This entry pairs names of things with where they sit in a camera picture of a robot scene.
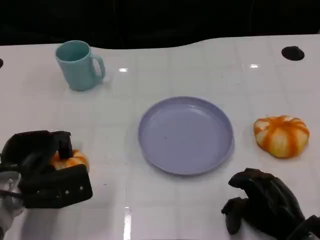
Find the mug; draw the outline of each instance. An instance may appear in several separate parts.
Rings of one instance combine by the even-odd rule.
[[[90,46],[84,41],[72,40],[63,43],[56,49],[55,58],[72,90],[91,89],[101,83],[106,75],[103,59],[92,54]],[[99,63],[101,75],[96,73],[93,59]]]

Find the pumpkin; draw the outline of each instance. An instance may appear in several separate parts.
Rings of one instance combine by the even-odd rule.
[[[86,169],[89,171],[89,163],[86,156],[76,149],[72,151],[72,157],[67,159],[60,159],[59,152],[57,151],[51,158],[50,164],[54,166],[56,170],[69,168],[78,164],[84,164]]]
[[[253,126],[257,144],[277,158],[298,156],[310,136],[304,122],[287,115],[260,118]]]

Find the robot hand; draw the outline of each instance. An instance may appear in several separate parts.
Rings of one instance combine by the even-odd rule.
[[[56,170],[50,161],[72,157],[70,133],[31,131],[12,136],[1,153],[0,240],[23,208],[59,209],[92,197],[84,164]]]
[[[231,235],[239,231],[243,218],[278,240],[302,239],[309,232],[320,236],[319,218],[305,220],[294,194],[272,174],[247,168],[235,174],[228,184],[243,189],[248,196],[230,199],[221,211]]]

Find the purple plate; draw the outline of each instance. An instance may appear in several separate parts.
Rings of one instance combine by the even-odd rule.
[[[208,101],[185,96],[152,106],[140,121],[138,140],[150,163],[178,175],[216,168],[231,155],[234,146],[226,114]]]

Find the white table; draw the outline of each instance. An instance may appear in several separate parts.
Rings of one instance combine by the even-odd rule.
[[[61,210],[17,217],[6,240],[230,239],[221,208],[244,197],[228,180],[246,167],[281,178],[306,217],[320,215],[320,35],[211,39],[163,49],[93,48],[108,82],[69,90],[56,63],[57,44],[0,46],[0,148],[14,133],[66,130],[89,157],[93,197]],[[299,46],[302,61],[282,57]],[[137,126],[148,107],[170,96],[196,96],[221,107],[235,152],[218,170],[182,178],[148,165]],[[277,160],[255,143],[253,122],[293,115],[310,130],[306,151]],[[269,239],[242,226],[238,239]]]

